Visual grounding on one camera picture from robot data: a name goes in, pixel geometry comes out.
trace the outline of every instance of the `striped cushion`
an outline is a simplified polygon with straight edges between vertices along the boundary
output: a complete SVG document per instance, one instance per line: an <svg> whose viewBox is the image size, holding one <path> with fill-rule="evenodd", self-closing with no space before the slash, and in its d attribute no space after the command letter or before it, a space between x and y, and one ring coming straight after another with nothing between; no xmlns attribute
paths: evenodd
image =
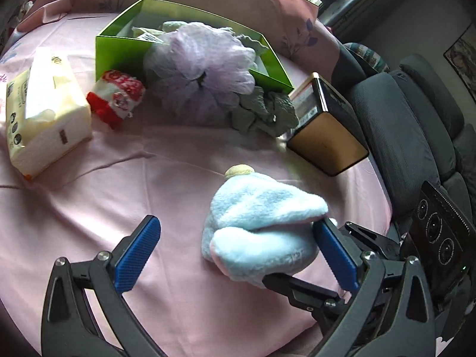
<svg viewBox="0 0 476 357"><path fill-rule="evenodd" d="M344 46L351 51L353 55L357 55L365 60L376 73L390 71L390 68L385 63L384 59L370 48L359 43L346 43Z"/></svg>

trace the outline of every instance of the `blue stuffed animal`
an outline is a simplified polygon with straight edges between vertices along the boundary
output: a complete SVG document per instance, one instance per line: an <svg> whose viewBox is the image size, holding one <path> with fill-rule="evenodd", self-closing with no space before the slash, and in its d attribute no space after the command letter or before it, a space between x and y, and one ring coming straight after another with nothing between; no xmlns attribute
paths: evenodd
<svg viewBox="0 0 476 357"><path fill-rule="evenodd" d="M264 288L265 275L296 274L318 247L311 222L328 206L318 195L237 165L225 173L205 221L202 254L234 281Z"/></svg>

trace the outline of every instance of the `green cardboard box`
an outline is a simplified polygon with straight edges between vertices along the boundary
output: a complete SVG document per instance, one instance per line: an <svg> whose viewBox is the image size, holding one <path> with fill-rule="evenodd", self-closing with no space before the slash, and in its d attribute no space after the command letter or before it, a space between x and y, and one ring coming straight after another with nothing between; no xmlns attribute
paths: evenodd
<svg viewBox="0 0 476 357"><path fill-rule="evenodd" d="M164 0L139 0L117 16L96 36L96 80L116 69L144 78L142 60L154 43L132 37L132 27L159 28L165 21L202 22L215 28L231 27L237 34L259 40L269 50L257 57L258 70L250 70L256 85L265 91L289 94L292 84L278 57L264 36L252 29L200 9Z"/></svg>

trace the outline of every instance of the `gray wall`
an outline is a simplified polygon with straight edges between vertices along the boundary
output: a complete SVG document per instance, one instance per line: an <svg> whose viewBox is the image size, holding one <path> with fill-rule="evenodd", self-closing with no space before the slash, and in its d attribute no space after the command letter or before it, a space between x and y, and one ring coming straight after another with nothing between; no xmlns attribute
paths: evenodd
<svg viewBox="0 0 476 357"><path fill-rule="evenodd" d="M362 43L391 69L411 53L419 53L448 87L466 122L476 126L476 103L443 53L460 37L471 20L458 0L405 0Z"/></svg>

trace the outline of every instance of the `purple mesh flower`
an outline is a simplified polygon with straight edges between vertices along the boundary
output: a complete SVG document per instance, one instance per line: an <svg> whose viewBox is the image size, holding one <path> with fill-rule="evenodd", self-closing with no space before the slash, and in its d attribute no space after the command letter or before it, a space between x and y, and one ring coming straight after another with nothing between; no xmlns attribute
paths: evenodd
<svg viewBox="0 0 476 357"><path fill-rule="evenodd" d="M189 23L159 38L164 43L150 48L144 69L163 106L182 120L213 124L238 106L237 94L252 93L255 51L229 31Z"/></svg>

